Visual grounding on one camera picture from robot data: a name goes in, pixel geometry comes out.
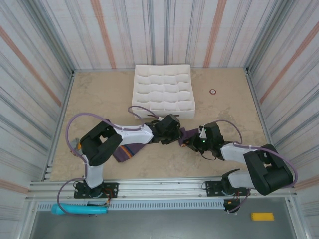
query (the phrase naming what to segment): small red circle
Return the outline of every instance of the small red circle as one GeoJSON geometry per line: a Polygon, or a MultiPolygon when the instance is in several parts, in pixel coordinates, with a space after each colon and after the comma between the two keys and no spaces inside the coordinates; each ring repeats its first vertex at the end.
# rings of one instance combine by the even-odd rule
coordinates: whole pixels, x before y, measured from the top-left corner
{"type": "Polygon", "coordinates": [[[210,93],[211,95],[215,95],[215,94],[216,94],[216,90],[211,89],[211,90],[209,90],[209,93],[210,93]]]}

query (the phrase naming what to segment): beige floor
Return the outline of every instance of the beige floor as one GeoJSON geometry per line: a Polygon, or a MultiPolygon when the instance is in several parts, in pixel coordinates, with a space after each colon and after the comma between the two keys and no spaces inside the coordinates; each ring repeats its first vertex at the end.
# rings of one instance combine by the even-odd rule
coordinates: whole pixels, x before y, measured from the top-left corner
{"type": "MultiPolygon", "coordinates": [[[[127,112],[132,102],[133,71],[77,73],[56,156],[53,162],[51,181],[68,180],[83,175],[81,160],[73,156],[65,143],[65,127],[70,118],[79,112],[92,112],[110,119],[119,125],[137,125],[140,122],[127,112]]],[[[193,69],[192,87],[196,103],[194,119],[181,119],[186,129],[217,119],[230,120],[243,134],[244,143],[266,143],[255,105],[242,68],[193,69]],[[211,95],[210,89],[217,93],[211,95]]],[[[70,140],[81,138],[99,121],[83,116],[71,126],[70,140]]],[[[218,124],[225,140],[238,140],[232,126],[218,124]]],[[[219,176],[234,168],[245,168],[230,161],[208,161],[178,143],[169,145],[151,144],[124,163],[111,157],[104,165],[105,179],[165,178],[219,176]]]]}

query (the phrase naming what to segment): black mounting bracket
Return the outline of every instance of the black mounting bracket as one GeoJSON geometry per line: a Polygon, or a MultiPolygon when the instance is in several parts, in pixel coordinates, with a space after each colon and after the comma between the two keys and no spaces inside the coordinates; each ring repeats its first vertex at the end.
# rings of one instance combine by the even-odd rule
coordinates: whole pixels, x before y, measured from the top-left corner
{"type": "Polygon", "coordinates": [[[74,190],[74,198],[87,199],[87,198],[117,198],[119,192],[118,183],[105,183],[103,182],[98,187],[91,189],[86,182],[77,182],[74,190]]]}
{"type": "Polygon", "coordinates": [[[206,181],[206,194],[208,197],[225,197],[225,196],[235,196],[239,193],[239,196],[246,196],[248,194],[247,188],[236,188],[233,194],[227,194],[222,186],[221,181],[206,181]]]}

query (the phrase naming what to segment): corrugated metal wall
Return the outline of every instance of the corrugated metal wall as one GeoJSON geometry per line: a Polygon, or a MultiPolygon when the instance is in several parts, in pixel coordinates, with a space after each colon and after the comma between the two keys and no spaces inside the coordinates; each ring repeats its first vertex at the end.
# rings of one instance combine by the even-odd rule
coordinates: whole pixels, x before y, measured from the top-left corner
{"type": "Polygon", "coordinates": [[[242,67],[277,0],[36,0],[75,69],[242,67]]]}
{"type": "Polygon", "coordinates": [[[0,238],[11,238],[41,180],[70,72],[19,0],[0,1],[0,238]]]}
{"type": "Polygon", "coordinates": [[[251,66],[275,147],[297,167],[296,185],[319,237],[319,1],[294,1],[258,64],[251,66]]]}

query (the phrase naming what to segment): yellow sponge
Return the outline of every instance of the yellow sponge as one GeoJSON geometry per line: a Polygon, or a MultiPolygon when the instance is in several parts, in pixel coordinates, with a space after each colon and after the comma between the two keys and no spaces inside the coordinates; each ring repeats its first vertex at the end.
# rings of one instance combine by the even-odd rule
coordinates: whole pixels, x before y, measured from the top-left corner
{"type": "Polygon", "coordinates": [[[273,213],[252,213],[251,220],[253,221],[274,221],[273,213]]]}

